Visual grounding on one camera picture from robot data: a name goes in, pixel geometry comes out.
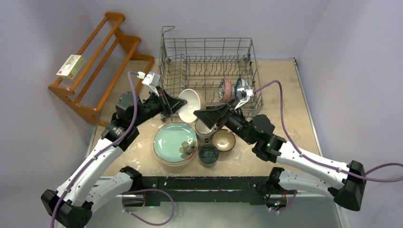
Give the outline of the tan brown-rimmed bowl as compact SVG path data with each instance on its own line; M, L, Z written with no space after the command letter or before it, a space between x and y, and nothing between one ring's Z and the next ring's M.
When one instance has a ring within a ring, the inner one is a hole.
M218 148L219 151L227 152L232 150L235 146L236 138L231 131L227 129L221 129L213 134L211 142L214 146Z

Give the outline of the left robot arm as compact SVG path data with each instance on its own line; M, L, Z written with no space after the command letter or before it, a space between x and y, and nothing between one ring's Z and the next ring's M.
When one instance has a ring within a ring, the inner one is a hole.
M123 93L111 122L85 161L56 190L45 190L41 201L51 216L51 227L57 221L67 228L83 228L99 207L117 195L146 191L141 173L129 166L108 181L95 184L139 135L139 125L158 114L171 117L187 104L160 87L156 91L144 101L134 90Z

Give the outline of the dark green mug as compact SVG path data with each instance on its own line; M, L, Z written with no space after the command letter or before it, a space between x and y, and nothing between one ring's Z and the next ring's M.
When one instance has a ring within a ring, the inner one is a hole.
M219 158L219 150L209 139L205 139L204 144L198 150L198 157L203 167L211 168Z

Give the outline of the white ribbed mug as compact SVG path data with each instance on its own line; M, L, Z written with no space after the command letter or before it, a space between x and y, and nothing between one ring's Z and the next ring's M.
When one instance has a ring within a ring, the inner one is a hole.
M209 128L200 119L195 122L195 132L199 141L204 143L209 140L215 132L214 127Z

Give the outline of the blue white pattern bowl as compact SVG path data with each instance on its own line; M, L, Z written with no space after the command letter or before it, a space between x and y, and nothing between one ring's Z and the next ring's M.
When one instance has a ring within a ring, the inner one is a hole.
M238 89L239 88L244 88L245 90L249 89L249 84L247 82L247 80L242 79L242 78L238 78L236 85L234 87L234 93L235 93L235 97L238 99L239 97L239 93L238 93Z

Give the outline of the wooden shelf rack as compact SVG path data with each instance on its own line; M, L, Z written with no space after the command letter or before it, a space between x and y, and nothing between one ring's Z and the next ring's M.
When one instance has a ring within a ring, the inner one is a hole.
M151 55L141 54L137 51L138 45L142 39L138 36L127 35L121 29L120 25L125 21L125 15L120 12L106 12L102 21L94 29L91 35L87 38L82 47L78 50L77 54L82 55L89 47L91 42L99 34L101 29L109 23L111 28L101 42L96 51L89 58L88 62L84 65L82 71L73 80L72 85L62 86L62 78L58 77L54 83L48 86L49 90L53 92L61 101L69 106L75 113L77 113L86 122L98 125L107 126L108 122L99 119L102 108L110 96L114 86L116 85L120 75L123 73L125 67L131 60L147 61L147 65L143 72L148 73L154 64L155 58ZM95 81L96 77L101 72L102 68L106 66L108 60L112 60L112 53L116 47L120 45L126 54L122 63L118 63L117 72L110 77L111 81L103 92L103 96L96 106L85 106L81 104L81 100L88 92L90 86Z

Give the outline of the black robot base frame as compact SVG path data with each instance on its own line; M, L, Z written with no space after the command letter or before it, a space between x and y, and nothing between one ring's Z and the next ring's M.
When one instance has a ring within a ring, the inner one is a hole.
M120 170L133 179L124 195L140 194L146 206L161 202L249 203L282 208L294 190L280 187L280 168L269 176L143 176L128 166Z

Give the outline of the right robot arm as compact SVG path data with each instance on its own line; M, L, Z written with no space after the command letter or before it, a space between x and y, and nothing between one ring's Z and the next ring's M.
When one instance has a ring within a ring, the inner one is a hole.
M252 152L266 162L285 164L305 172L302 177L275 167L267 180L272 193L281 190L302 190L331 197L339 206L359 211L365 192L365 170L352 160L338 162L297 147L291 140L274 134L275 126L265 114L247 120L235 110L237 102L194 111L208 128L226 126L244 142L252 144Z

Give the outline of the teal floral plate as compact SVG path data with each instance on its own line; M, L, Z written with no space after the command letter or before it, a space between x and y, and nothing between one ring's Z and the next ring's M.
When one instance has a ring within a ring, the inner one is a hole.
M195 131L185 123L168 123L155 135L155 156L164 162L180 163L191 158L197 149Z

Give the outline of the small cardboard box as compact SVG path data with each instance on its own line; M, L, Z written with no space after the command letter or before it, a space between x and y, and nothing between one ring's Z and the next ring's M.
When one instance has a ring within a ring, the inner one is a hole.
M83 67L85 59L82 55L70 55L62 67L57 71L56 76L73 81Z

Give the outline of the brown floral pattern bowl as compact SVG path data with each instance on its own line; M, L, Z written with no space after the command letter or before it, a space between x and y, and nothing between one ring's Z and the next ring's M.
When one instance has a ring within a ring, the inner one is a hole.
M233 86L227 79L222 79L219 85L219 99L221 102L228 102L232 99Z

